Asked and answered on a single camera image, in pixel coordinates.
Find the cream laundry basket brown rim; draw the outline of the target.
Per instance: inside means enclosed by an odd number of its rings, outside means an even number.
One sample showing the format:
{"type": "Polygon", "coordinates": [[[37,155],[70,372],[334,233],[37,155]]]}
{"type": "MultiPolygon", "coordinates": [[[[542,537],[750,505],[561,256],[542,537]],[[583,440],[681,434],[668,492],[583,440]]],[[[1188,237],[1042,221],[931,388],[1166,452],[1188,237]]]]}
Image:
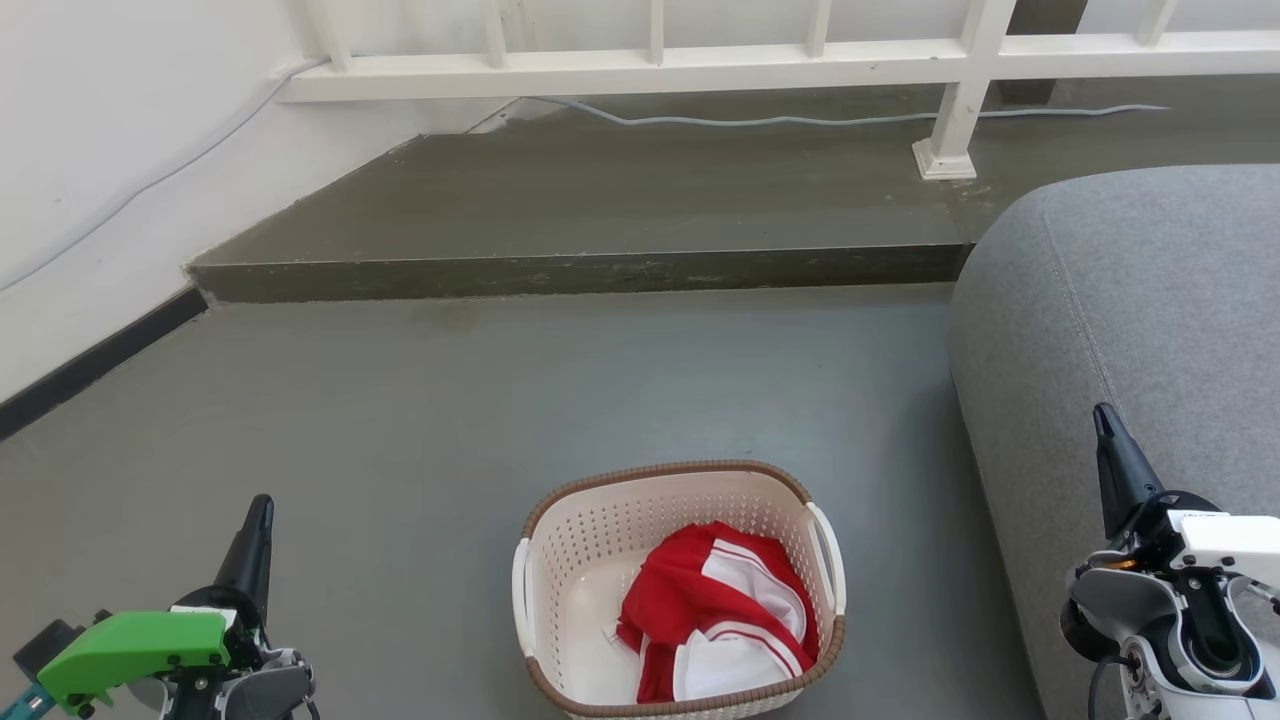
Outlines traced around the cream laundry basket brown rim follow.
{"type": "Polygon", "coordinates": [[[572,720],[744,720],[823,678],[846,635],[846,578],[835,530],[804,486],[753,460],[675,462],[590,477],[549,493],[515,551],[512,609],[535,687],[572,720]],[[778,539],[820,628],[799,679],[705,700],[640,705],[637,657],[614,638],[621,603],[668,536],[722,521],[778,539]]]}

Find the raised concrete step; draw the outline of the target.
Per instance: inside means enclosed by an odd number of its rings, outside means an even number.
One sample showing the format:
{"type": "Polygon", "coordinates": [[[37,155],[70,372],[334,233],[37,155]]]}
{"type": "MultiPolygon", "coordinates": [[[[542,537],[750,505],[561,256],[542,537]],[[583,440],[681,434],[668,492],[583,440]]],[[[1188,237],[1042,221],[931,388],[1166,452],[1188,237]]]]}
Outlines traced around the raised concrete step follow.
{"type": "Polygon", "coordinates": [[[628,95],[623,118],[520,101],[421,137],[188,265],[212,304],[950,282],[1060,181],[1280,163],[1280,76],[1066,79],[978,122],[975,179],[925,181],[937,86],[628,95]]]}

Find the dark pillar behind railing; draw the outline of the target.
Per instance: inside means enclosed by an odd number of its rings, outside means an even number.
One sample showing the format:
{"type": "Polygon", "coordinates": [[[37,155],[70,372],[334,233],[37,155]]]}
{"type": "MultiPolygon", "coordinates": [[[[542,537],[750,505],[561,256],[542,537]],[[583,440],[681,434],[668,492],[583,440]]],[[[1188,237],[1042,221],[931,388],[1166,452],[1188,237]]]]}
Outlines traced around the dark pillar behind railing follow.
{"type": "MultiPolygon", "coordinates": [[[[1088,0],[1016,0],[1006,35],[1074,35],[1087,4],[1088,0]]],[[[1047,106],[1056,85],[1056,79],[1000,79],[995,92],[1004,109],[1047,106]]]]}

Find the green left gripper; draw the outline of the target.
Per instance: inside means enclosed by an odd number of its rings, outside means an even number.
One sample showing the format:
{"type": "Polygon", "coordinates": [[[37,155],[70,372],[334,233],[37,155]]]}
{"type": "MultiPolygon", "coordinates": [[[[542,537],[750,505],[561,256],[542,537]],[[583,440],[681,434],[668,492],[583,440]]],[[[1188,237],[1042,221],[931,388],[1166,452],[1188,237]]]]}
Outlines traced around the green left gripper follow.
{"type": "Polygon", "coordinates": [[[253,497],[219,568],[212,591],[193,591],[164,611],[124,611],[56,641],[36,682],[68,714],[109,703],[109,692],[142,679],[174,679],[262,666],[275,503],[253,497]]]}

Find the white wooden railing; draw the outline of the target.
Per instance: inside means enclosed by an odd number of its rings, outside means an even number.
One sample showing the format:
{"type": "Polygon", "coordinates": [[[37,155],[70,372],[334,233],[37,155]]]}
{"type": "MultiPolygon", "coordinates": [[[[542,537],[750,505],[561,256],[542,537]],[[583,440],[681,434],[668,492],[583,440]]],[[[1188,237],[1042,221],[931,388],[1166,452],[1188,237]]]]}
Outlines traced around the white wooden railing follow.
{"type": "Polygon", "coordinates": [[[924,181],[966,181],[980,102],[996,81],[1280,74],[1280,28],[1172,31],[1179,0],[1149,0],[1125,33],[1011,35],[1018,0],[966,0],[957,35],[835,42],[833,0],[804,0],[797,44],[669,47],[667,0],[645,0],[640,49],[515,51],[506,0],[477,0],[483,50],[358,55],[328,0],[308,0],[323,49],[282,82],[280,102],[436,101],[622,94],[704,94],[887,85],[942,85],[931,135],[911,147],[924,181]]]}

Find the black baseboard strip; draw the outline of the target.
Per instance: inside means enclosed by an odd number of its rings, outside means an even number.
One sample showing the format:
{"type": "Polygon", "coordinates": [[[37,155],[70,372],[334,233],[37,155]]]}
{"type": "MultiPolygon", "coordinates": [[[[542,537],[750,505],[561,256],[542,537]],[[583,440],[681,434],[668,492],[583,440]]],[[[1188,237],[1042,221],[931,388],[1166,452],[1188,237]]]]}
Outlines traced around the black baseboard strip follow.
{"type": "Polygon", "coordinates": [[[193,286],[0,404],[0,442],[74,398],[109,372],[209,310],[193,286]]]}

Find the red and white garment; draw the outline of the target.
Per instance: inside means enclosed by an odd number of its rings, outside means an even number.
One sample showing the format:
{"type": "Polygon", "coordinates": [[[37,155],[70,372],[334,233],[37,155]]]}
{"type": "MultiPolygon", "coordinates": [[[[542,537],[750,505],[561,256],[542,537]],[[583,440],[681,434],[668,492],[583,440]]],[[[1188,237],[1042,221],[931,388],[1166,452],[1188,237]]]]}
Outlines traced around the red and white garment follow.
{"type": "Polygon", "coordinates": [[[685,527],[646,556],[614,638],[637,657],[640,705],[795,680],[820,656],[815,609],[785,546],[722,521],[685,527]]]}

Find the grey fabric sofa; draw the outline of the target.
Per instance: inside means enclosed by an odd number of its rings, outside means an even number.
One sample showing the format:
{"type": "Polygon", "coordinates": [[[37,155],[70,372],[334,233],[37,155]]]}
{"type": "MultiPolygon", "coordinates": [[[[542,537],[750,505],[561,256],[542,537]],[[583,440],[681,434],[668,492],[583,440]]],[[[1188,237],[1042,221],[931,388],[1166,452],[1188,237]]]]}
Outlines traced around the grey fabric sofa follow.
{"type": "Polygon", "coordinates": [[[1028,193],[957,278],[948,356],[1046,720],[1085,720],[1059,615],[1105,546],[1094,405],[1167,488],[1280,518],[1280,164],[1028,193]]]}

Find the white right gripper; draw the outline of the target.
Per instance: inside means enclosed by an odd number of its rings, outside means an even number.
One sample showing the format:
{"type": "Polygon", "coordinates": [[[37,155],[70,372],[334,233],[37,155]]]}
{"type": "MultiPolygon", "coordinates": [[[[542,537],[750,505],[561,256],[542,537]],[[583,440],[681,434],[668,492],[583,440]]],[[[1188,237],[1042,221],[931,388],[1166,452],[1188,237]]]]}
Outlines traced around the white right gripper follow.
{"type": "Polygon", "coordinates": [[[1097,404],[1092,419],[1107,541],[1128,528],[1130,557],[1144,571],[1222,571],[1280,593],[1280,518],[1234,515],[1199,496],[1165,492],[1116,407],[1097,404]]]}

